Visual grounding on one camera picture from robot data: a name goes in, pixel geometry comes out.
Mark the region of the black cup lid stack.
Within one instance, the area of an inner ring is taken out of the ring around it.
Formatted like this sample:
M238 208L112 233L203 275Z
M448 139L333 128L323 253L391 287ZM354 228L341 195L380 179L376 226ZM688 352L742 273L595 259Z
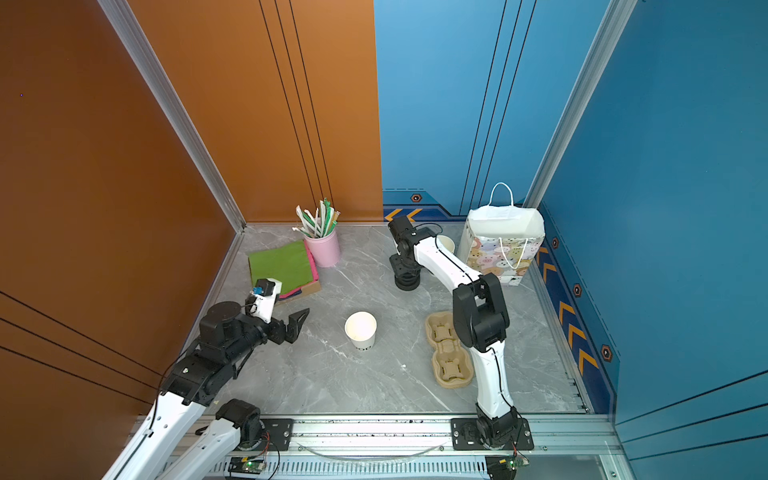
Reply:
M395 286L402 291L413 291L421 281L421 272L419 270L398 271L394 276Z

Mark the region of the stack of paper cups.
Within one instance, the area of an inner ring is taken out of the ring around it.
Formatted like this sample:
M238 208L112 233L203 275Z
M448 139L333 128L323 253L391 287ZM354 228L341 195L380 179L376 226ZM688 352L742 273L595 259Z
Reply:
M436 242L437 248L442 253L450 253L450 254L455 253L455 248L456 248L455 243L449 236L444 234L438 234L436 236L435 242Z

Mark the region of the white paper coffee cup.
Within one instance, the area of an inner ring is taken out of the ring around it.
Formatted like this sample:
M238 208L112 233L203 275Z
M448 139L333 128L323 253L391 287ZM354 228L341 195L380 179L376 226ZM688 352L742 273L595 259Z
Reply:
M369 312L355 312L345 321L344 331L358 350L368 350L375 343L376 318Z

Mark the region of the cartoon paper gift bag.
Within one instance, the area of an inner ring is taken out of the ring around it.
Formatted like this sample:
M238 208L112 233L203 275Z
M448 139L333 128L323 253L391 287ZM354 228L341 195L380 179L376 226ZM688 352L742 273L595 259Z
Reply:
M496 275L503 285L519 285L545 239L541 213L514 205L511 188L498 182L490 200L466 217L457 257L482 274Z

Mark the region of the pulp cup carrier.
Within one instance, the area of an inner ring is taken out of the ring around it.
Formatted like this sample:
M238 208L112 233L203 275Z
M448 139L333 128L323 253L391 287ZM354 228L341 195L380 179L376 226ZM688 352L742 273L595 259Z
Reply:
M428 343L434 349L433 373L438 384L446 389L468 386L474 378L469 352L463 347L454 328L453 314L436 312L425 321Z

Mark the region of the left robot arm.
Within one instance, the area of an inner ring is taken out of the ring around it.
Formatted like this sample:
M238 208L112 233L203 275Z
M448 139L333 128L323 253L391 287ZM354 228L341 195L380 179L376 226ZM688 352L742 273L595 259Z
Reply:
M263 438L260 409L233 399L195 443L169 467L167 460L184 435L202 417L219 391L239 377L253 351L268 342L294 343L310 310L298 310L283 322L246 311L234 301L219 302L201 319L199 336L161 380L147 419L124 447L106 479L203 479L242 443Z

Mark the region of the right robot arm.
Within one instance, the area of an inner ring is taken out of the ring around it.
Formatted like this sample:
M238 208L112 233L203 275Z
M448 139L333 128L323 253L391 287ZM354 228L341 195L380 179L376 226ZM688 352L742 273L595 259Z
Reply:
M427 270L452 293L454 331L468 349L478 384L480 438L492 449L502 448L522 425L522 417L512 401L504 365L510 319L499 279L463 263L427 226L397 217L388 228L397 249L390 256L395 285L412 291Z

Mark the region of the cardboard napkin box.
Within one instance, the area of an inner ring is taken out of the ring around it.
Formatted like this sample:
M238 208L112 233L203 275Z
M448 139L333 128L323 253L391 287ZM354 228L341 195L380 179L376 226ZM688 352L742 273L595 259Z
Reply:
M304 241L290 244L287 273L282 280L281 300L315 293L320 289L315 259Z

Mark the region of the green napkin stack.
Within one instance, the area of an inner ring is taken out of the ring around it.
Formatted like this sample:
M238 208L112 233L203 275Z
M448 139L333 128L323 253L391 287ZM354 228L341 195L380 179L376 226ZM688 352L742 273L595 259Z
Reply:
M251 253L248 265L253 286L260 279L282 283L281 299L298 295L307 285L319 280L314 258L304 241Z

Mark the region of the pink straw holder cup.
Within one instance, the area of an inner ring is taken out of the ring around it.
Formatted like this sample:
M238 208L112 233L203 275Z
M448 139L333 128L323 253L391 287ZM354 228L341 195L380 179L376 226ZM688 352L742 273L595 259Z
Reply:
M317 267L330 268L341 259L336 231L322 238L305 238L304 242Z

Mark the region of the bundle of wrapped straws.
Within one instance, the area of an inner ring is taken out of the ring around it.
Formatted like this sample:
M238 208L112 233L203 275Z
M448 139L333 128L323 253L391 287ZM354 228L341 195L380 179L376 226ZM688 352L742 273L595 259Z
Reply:
M334 233L340 217L340 212L328 199L321 200L314 212L297 205L295 214L300 226L293 227L293 230L311 239L326 238Z

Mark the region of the green circuit board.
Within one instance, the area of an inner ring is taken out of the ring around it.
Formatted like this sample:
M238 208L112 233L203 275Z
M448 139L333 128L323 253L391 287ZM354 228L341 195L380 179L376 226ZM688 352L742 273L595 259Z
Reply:
M268 463L260 458L231 457L227 468L227 474L229 476L235 474L260 475L267 470L267 466Z
M525 456L506 457L499 461L500 465L504 465L510 471L519 470L522 467L527 467L530 461Z

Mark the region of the right green circuit board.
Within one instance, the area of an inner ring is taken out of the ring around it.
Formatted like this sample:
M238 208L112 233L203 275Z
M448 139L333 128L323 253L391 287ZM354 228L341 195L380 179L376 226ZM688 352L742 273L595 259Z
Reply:
M530 461L525 456L506 457L499 461L500 465L504 465L510 471L519 470L522 467L527 467Z

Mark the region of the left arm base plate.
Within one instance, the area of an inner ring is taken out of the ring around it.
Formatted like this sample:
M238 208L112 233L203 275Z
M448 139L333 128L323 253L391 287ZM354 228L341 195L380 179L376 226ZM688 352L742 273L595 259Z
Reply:
M241 430L238 451L260 453L266 450L287 451L293 433L291 418L267 418L246 424Z

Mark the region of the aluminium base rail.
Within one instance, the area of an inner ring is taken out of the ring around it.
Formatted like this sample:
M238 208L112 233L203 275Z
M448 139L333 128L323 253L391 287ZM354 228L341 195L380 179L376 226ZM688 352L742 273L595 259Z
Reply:
M456 451L450 420L467 415L299 415L289 449L260 453L237 449L206 477L225 479L398 479L583 478L594 467L600 479L630 479L633 474L607 419L590 415L529 416L533 451ZM202 435L214 417L198 419L167 460L169 467ZM525 456L530 464L516 471L499 461ZM268 463L260 475L235 474L231 457L256 457Z

